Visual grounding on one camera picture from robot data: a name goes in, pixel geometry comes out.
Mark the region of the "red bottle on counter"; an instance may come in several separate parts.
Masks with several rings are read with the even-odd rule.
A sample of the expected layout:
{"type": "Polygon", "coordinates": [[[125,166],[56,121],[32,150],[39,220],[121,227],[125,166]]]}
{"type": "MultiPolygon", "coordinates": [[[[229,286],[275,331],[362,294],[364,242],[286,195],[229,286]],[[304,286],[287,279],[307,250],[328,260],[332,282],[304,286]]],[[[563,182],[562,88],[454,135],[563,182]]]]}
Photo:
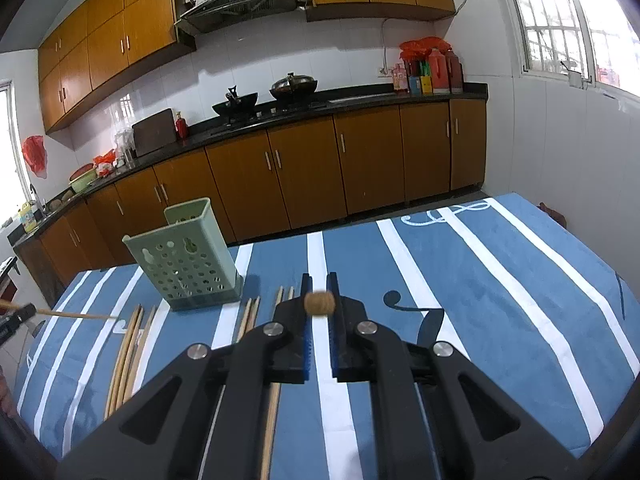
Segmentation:
{"type": "Polygon", "coordinates": [[[176,113],[176,130],[178,133],[178,137],[181,140],[186,140],[186,138],[189,136],[189,127],[180,112],[176,113]]]}

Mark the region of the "yellow detergent bottle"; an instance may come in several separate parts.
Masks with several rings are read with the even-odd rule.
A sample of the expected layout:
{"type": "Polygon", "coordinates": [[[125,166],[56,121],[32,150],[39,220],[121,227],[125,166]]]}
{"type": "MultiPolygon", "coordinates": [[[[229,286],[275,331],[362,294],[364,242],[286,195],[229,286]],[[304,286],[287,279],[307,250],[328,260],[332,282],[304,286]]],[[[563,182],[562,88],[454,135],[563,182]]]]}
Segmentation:
{"type": "Polygon", "coordinates": [[[18,211],[20,215],[21,225],[26,233],[32,232],[38,224],[38,220],[36,215],[39,212],[39,208],[36,204],[31,202],[26,202],[21,206],[21,209],[18,211]]]}

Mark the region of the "orange plastic bag on counter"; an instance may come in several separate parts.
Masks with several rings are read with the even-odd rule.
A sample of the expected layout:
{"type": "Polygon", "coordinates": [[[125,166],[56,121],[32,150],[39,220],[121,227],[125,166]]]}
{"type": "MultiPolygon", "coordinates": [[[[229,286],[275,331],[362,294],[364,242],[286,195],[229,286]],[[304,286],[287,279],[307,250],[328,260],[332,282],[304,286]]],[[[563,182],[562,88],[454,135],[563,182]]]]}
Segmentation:
{"type": "Polygon", "coordinates": [[[103,155],[98,155],[93,159],[94,170],[99,178],[104,178],[115,170],[116,153],[114,148],[103,155]]]}

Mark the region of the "red thermos pair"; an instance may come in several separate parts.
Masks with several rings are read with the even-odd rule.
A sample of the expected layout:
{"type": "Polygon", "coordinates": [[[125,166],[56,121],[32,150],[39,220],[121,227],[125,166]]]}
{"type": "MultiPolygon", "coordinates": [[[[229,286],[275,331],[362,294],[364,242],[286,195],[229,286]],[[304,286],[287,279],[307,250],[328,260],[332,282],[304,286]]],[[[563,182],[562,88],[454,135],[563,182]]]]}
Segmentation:
{"type": "Polygon", "coordinates": [[[463,76],[460,60],[453,50],[442,52],[431,50],[427,57],[431,70],[432,89],[434,94],[461,94],[463,92],[463,76]]]}

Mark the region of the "blue white striped tablecloth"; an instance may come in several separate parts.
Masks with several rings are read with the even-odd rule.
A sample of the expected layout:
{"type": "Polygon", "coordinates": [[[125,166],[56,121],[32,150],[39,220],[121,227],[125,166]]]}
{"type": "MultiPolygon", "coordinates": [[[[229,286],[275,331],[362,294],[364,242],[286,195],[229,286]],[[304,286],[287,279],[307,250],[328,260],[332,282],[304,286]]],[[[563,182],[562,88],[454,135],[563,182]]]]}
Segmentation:
{"type": "Polygon", "coordinates": [[[1,397],[6,479],[585,479],[639,304],[518,194],[230,249],[208,200],[78,273],[1,397]]]}

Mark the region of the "black wok left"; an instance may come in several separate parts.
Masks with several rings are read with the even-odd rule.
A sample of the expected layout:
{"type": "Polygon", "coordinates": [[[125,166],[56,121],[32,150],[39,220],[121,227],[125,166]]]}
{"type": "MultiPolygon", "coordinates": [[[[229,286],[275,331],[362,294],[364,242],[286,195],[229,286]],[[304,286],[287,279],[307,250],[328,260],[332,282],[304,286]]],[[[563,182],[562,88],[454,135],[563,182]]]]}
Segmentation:
{"type": "Polygon", "coordinates": [[[256,113],[258,93],[252,92],[242,96],[236,87],[230,87],[226,92],[226,99],[213,105],[213,111],[228,120],[249,120],[256,113]]]}

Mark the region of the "dark wooden cutting board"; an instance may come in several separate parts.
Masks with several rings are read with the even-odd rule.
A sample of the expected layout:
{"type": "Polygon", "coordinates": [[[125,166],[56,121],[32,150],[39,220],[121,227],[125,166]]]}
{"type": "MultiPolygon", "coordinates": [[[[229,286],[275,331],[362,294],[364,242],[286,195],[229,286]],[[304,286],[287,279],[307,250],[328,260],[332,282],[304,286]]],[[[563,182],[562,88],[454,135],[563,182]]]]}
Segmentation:
{"type": "Polygon", "coordinates": [[[177,140],[174,115],[170,108],[132,125],[137,158],[150,154],[177,140]]]}

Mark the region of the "black wok with lid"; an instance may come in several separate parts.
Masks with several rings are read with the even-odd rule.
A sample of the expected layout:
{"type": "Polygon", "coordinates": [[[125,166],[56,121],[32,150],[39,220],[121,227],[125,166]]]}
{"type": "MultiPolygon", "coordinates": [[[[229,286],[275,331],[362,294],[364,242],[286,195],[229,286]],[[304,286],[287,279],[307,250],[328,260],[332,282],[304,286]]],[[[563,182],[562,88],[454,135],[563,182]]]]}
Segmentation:
{"type": "Polygon", "coordinates": [[[314,77],[288,73],[272,84],[270,94],[282,103],[306,102],[314,96],[317,87],[314,77]]]}

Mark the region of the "green basin with red lid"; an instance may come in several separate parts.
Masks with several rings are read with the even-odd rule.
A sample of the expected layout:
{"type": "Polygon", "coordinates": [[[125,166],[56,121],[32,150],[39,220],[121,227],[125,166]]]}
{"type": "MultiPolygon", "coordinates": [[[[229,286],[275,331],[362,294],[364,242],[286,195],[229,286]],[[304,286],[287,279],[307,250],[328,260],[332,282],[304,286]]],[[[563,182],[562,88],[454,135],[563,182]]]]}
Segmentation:
{"type": "Polygon", "coordinates": [[[93,162],[89,162],[72,173],[70,187],[75,194],[80,194],[97,178],[96,166],[94,166],[93,162]]]}

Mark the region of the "lower wooden cabinets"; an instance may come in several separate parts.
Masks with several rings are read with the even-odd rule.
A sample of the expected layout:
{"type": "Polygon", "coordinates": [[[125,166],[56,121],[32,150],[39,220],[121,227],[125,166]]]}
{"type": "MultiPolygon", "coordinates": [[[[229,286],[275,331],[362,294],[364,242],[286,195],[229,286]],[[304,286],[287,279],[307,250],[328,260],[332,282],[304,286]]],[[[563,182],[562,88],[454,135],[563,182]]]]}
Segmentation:
{"type": "Polygon", "coordinates": [[[127,235],[206,197],[228,244],[423,204],[484,183],[487,102],[478,96],[376,104],[215,136],[109,178],[16,243],[47,304],[80,272],[130,263],[127,235]]]}

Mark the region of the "red plastic bag on wall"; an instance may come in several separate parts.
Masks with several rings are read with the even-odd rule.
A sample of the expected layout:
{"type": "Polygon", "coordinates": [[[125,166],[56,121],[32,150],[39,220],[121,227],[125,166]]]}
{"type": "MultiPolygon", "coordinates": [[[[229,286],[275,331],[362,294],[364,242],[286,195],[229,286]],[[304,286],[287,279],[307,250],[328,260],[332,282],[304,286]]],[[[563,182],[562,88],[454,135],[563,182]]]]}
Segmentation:
{"type": "Polygon", "coordinates": [[[22,153],[29,170],[40,179],[47,177],[48,154],[43,136],[29,136],[22,143],[22,153]]]}

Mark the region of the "wooden cabinets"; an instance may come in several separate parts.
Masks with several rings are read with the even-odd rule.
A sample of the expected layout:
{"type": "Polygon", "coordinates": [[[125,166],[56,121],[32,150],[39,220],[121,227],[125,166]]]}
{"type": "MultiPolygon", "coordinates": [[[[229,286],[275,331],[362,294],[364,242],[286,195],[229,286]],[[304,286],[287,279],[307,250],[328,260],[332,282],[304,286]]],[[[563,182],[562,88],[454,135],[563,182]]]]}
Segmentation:
{"type": "Polygon", "coordinates": [[[16,243],[47,304],[80,272],[130,263],[127,235],[206,197],[228,244],[423,204],[484,183],[487,102],[478,96],[376,104],[215,136],[109,178],[16,243]]]}
{"type": "Polygon", "coordinates": [[[311,21],[436,21],[457,11],[454,0],[84,0],[38,49],[43,128],[68,126],[134,78],[194,51],[198,35],[298,8],[311,21]]]}

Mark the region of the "upper wooden cabinets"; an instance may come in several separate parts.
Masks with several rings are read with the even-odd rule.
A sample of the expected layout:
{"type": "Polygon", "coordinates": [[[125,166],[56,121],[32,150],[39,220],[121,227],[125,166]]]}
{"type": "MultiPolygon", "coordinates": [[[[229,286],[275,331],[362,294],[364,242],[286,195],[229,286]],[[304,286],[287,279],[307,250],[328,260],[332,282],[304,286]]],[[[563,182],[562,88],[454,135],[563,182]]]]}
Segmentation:
{"type": "Polygon", "coordinates": [[[194,51],[198,35],[298,8],[311,21],[436,21],[457,11],[454,0],[84,0],[38,49],[43,128],[68,126],[134,78],[194,51]]]}

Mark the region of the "right window with bars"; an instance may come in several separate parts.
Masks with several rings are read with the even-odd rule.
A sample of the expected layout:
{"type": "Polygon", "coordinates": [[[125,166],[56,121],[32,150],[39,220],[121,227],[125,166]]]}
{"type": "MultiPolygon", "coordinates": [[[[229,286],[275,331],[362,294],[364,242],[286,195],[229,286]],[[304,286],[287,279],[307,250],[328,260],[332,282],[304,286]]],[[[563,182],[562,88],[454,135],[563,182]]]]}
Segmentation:
{"type": "Polygon", "coordinates": [[[639,94],[639,19],[620,0],[513,0],[526,72],[639,94]]]}

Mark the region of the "left window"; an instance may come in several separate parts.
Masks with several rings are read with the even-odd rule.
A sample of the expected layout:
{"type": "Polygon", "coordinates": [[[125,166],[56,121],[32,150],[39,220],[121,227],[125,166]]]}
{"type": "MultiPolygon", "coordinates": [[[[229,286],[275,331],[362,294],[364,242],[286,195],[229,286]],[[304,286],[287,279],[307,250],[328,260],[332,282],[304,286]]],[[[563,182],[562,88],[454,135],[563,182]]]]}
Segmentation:
{"type": "Polygon", "coordinates": [[[13,86],[2,81],[0,91],[1,224],[14,220],[30,200],[29,180],[21,151],[14,110],[13,86]]]}

